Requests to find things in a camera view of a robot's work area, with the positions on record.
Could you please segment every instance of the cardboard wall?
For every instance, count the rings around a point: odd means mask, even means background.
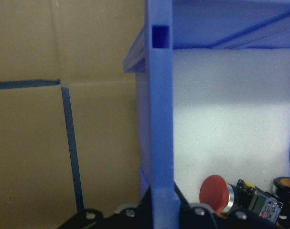
[[[122,60],[142,24],[138,0],[0,1],[0,82],[69,87],[84,204],[106,216],[138,202],[135,82]],[[65,134],[59,86],[0,91],[0,228],[55,228],[75,213]]]

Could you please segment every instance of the blue plastic shelf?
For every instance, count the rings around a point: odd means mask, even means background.
[[[124,60],[124,71],[136,73],[141,194],[151,187],[155,229],[178,229],[173,49],[290,48],[290,0],[146,0],[145,11]]]

